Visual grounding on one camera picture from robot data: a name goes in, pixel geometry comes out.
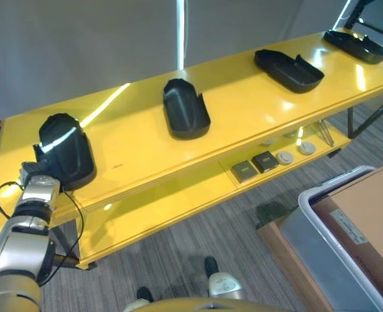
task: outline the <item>black cable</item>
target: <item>black cable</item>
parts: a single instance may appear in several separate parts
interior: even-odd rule
[[[79,211],[79,214],[80,214],[80,218],[81,218],[81,230],[80,230],[80,234],[79,236],[77,237],[77,239],[75,240],[74,244],[71,246],[70,250],[68,250],[68,252],[66,253],[66,255],[62,258],[61,262],[59,263],[59,265],[57,266],[57,268],[55,269],[55,271],[53,273],[51,273],[48,278],[43,281],[40,286],[44,286],[46,283],[48,283],[51,278],[54,277],[54,275],[57,273],[57,271],[59,270],[59,268],[62,266],[62,264],[65,262],[65,260],[68,258],[69,254],[73,251],[75,245],[79,242],[80,238],[81,238],[81,235],[83,234],[83,231],[85,230],[85,219],[83,218],[83,214],[81,213],[81,210],[79,208],[79,206],[76,204],[75,200],[70,196],[68,195],[67,192],[64,191],[64,194],[67,195],[67,197],[73,202],[73,204],[75,205],[75,207],[77,208],[77,210]]]
[[[23,190],[23,186],[20,185],[19,183],[16,183],[15,181],[10,181],[10,182],[5,182],[5,183],[3,183],[3,184],[0,186],[0,190],[1,190],[3,187],[5,187],[5,186],[11,186],[11,185],[17,185],[17,186],[20,187],[21,190]],[[0,204],[0,213],[1,213],[2,215],[4,215],[6,219],[9,219],[9,218],[10,218],[10,216],[8,216],[7,213],[2,209],[1,204]]]

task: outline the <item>white bin rim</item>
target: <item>white bin rim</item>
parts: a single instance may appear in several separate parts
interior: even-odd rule
[[[323,221],[321,221],[321,219],[315,214],[310,205],[312,199],[325,196],[342,185],[372,172],[374,169],[375,168],[371,166],[359,166],[349,172],[324,182],[317,187],[305,190],[298,197],[298,206],[307,220],[310,221],[313,227],[320,233],[321,237],[338,256],[340,261],[345,265],[347,270],[352,274],[353,278],[358,282],[372,303],[378,308],[379,311],[383,311],[383,297],[367,276],[362,272],[360,267],[354,262],[349,253],[347,253],[344,247],[342,247],[339,241],[334,237],[332,232],[324,225]]]

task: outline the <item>cardboard box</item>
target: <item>cardboard box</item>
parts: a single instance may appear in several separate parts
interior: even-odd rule
[[[326,296],[308,272],[297,253],[281,234],[279,226],[286,216],[261,227],[256,232],[272,254],[286,278],[301,297],[308,311],[334,312]]]
[[[383,167],[312,208],[383,296]]]

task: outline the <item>lower shelf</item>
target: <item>lower shelf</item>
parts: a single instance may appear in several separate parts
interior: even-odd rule
[[[270,146],[253,146],[241,150],[219,162],[205,165],[181,177],[87,213],[84,216],[85,230],[79,241],[79,267],[87,268],[89,263],[128,244],[349,144],[350,140],[335,127],[328,124],[328,128],[334,140],[333,147],[321,138],[314,125],[304,128],[301,140],[315,145],[316,152],[312,155],[299,153],[297,137],[283,136]],[[283,150],[291,152],[294,156],[290,165],[279,165],[244,183],[239,183],[230,171],[233,165],[250,160],[264,151],[276,155]],[[77,228],[80,228],[80,219],[77,219]]]

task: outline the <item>small black box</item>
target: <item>small black box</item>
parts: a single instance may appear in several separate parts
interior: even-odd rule
[[[245,182],[246,180],[249,180],[251,177],[254,177],[258,174],[256,169],[248,161],[243,161],[239,164],[235,164],[231,168],[231,171],[240,183]]]
[[[261,173],[268,172],[270,169],[278,166],[278,161],[268,151],[256,155],[254,158],[252,158],[252,162]]]

